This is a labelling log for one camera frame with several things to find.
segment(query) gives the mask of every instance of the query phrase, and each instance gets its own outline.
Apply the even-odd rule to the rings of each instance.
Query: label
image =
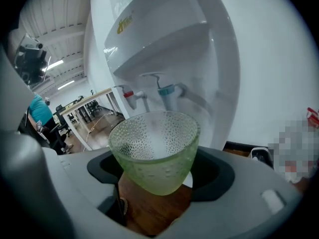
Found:
[[[119,27],[118,27],[118,34],[122,33],[125,28],[127,28],[133,21],[132,15],[126,17],[123,20],[120,20]]]

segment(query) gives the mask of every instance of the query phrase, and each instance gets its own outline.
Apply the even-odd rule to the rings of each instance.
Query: teal shirt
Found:
[[[29,106],[29,112],[34,121],[37,124],[41,122],[41,125],[45,125],[53,117],[49,106],[45,104],[42,97],[38,94],[35,94]]]

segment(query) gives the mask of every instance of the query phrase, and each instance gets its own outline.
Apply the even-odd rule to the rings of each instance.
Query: person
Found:
[[[50,131],[56,127],[53,114],[42,97],[37,93],[34,94],[35,96],[29,106],[28,119],[35,130],[42,133],[50,143],[54,143],[58,139],[56,134],[50,133]],[[67,151],[72,147],[72,144],[67,145],[66,143],[63,143],[62,146],[60,144],[58,145],[56,151],[59,152],[59,149],[61,148],[63,148],[64,151]]]
[[[47,105],[47,106],[49,106],[50,105],[50,98],[45,98],[44,99],[44,102],[45,102],[45,104]]]

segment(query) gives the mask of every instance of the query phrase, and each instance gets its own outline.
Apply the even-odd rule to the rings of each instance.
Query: wooden floor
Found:
[[[111,129],[114,128],[119,122],[124,120],[124,117],[121,115],[107,115],[108,110],[98,111],[96,117],[92,122],[86,124],[88,129],[91,129],[94,124],[94,130],[89,133],[79,124],[75,124],[76,130],[82,136],[83,139],[87,139],[87,143],[92,149],[100,149],[109,145],[109,134]],[[67,137],[65,142],[67,144],[73,144],[71,149],[72,153],[78,153],[84,151],[84,145],[78,140],[78,138],[71,132],[70,137]]]
[[[87,124],[88,128],[91,129],[106,113],[108,111],[100,112],[92,122]],[[115,115],[104,116],[89,134],[88,144],[93,149],[106,147],[111,129],[123,119],[123,117]],[[77,130],[86,139],[86,130],[80,126]],[[73,153],[82,152],[84,149],[84,146],[74,135],[70,135],[66,142],[74,145],[71,149]],[[242,156],[248,156],[249,154],[236,150],[225,151]],[[129,203],[128,212],[125,216],[127,228],[146,236],[155,236],[170,226],[188,208],[192,190],[182,185],[168,196],[156,196],[142,189],[123,174],[119,181],[119,192],[120,197],[124,197]]]

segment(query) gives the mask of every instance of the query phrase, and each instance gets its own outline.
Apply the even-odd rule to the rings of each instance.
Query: textured glass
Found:
[[[110,134],[112,153],[125,173],[145,190],[168,195],[193,164],[200,128],[190,116],[152,112],[129,118]]]

